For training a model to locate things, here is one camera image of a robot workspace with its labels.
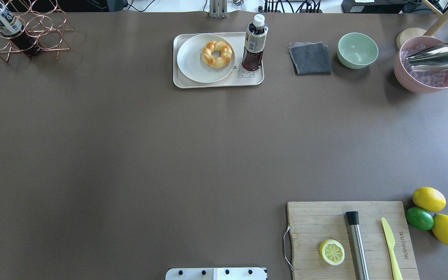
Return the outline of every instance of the plastic bottle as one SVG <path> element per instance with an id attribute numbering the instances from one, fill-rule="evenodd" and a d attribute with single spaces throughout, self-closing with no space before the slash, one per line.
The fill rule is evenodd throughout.
<path id="1" fill-rule="evenodd" d="M 5 4 L 0 2 L 0 32 L 8 38 L 18 49 L 27 56 L 35 56 L 41 52 L 36 38 L 30 37 L 25 32 L 25 27 L 18 17 L 8 10 Z"/>
<path id="2" fill-rule="evenodd" d="M 263 14 L 256 14 L 254 21 L 248 25 L 242 62 L 243 68 L 248 71 L 256 71 L 262 66 L 262 55 L 268 29 Z"/>

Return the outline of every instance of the bowl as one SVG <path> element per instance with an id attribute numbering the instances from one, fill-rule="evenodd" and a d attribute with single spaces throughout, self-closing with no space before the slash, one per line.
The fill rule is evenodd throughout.
<path id="1" fill-rule="evenodd" d="M 351 69 L 361 69 L 373 63 L 378 57 L 378 46 L 365 34 L 348 33 L 338 41 L 336 52 L 340 62 Z"/>
<path id="2" fill-rule="evenodd" d="M 231 61 L 222 68 L 212 68 L 201 59 L 201 50 L 210 41 L 224 41 L 233 51 Z M 226 39 L 215 34 L 198 34 L 186 40 L 177 52 L 177 66 L 183 74 L 199 83 L 214 83 L 226 78 L 235 66 L 235 50 Z"/>
<path id="3" fill-rule="evenodd" d="M 419 36 L 411 38 L 402 44 L 399 53 L 395 57 L 393 72 L 397 81 L 403 87 L 415 93 L 433 93 L 448 88 L 448 70 L 412 71 L 409 62 L 404 59 L 404 56 L 409 56 L 440 43 L 443 43 L 443 41 L 437 38 Z M 443 82 L 433 82 L 432 79 L 436 75 L 443 75 Z"/>

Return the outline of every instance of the cartoon drawing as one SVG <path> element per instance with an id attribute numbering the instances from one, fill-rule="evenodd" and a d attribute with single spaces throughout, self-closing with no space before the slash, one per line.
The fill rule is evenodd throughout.
<path id="1" fill-rule="evenodd" d="M 248 71 L 247 69 L 243 68 L 243 64 L 240 63 L 240 68 L 238 69 L 238 78 L 254 78 L 255 77 L 255 71 Z"/>

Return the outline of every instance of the electronic device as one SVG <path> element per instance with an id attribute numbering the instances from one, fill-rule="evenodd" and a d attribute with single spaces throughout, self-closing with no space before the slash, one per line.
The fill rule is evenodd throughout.
<path id="1" fill-rule="evenodd" d="M 346 14 L 398 14 L 405 0 L 343 0 L 341 9 Z"/>
<path id="2" fill-rule="evenodd" d="M 107 0 L 109 11 L 121 11 L 128 6 L 127 0 Z"/>

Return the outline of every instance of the yellow knife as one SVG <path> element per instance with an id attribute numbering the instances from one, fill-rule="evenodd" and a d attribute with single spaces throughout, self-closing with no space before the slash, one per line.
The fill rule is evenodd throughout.
<path id="1" fill-rule="evenodd" d="M 393 280 L 402 280 L 399 264 L 397 264 L 397 258 L 393 252 L 393 247 L 395 247 L 395 237 L 393 237 L 392 229 L 385 218 L 381 218 L 381 224 L 383 224 L 383 232 L 385 233 L 386 245 L 388 246 L 388 253 L 390 254 L 390 261 L 392 263 Z"/>

